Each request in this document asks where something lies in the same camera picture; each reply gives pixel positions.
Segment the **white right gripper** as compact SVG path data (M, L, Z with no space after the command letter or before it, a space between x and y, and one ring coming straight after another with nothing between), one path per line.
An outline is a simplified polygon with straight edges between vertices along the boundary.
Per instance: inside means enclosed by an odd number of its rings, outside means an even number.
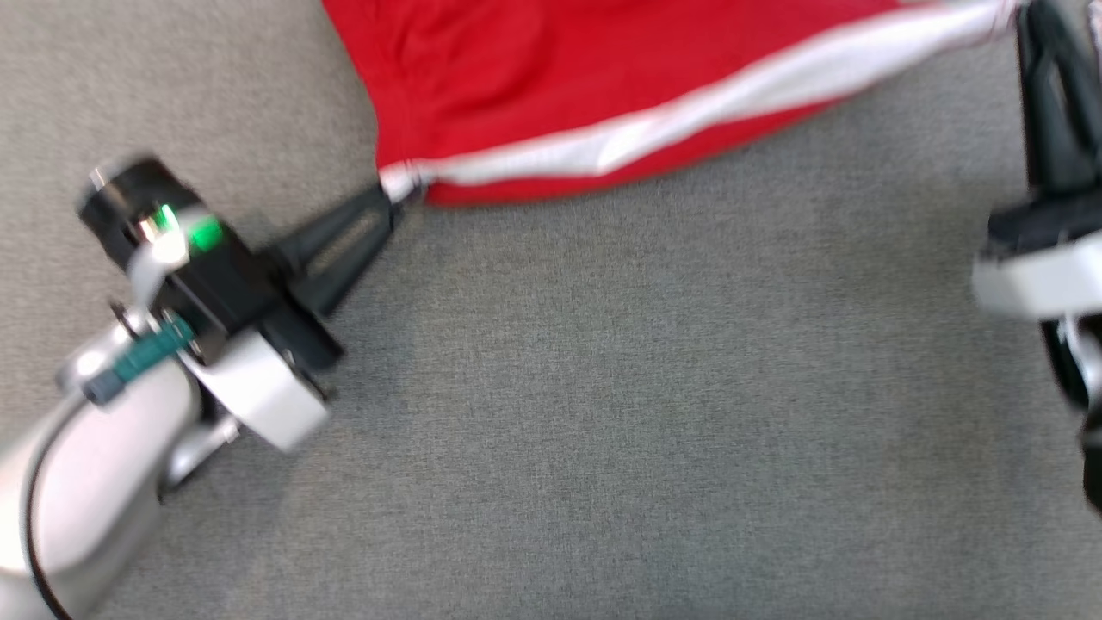
M1027 174L1039 195L1099 184L1099 86L1062 12L1028 1L1017 15ZM979 307L1022 320L1101 311L1098 191L1042 197L988 215L973 263Z

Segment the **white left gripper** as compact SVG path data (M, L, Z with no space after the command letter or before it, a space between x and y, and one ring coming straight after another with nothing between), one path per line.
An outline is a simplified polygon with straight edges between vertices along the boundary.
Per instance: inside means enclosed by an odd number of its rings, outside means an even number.
M307 311L296 302L280 303L209 360L185 357L186 369L217 403L280 452L296 452L328 423L327 398L313 377L336 365L344 351L318 317L338 311L388 243L402 211L403 202L391 202L380 185L371 185L300 224L276 242L276 264L288 278L304 276L355 225L368 220L370 227L328 267L299 283L298 300Z

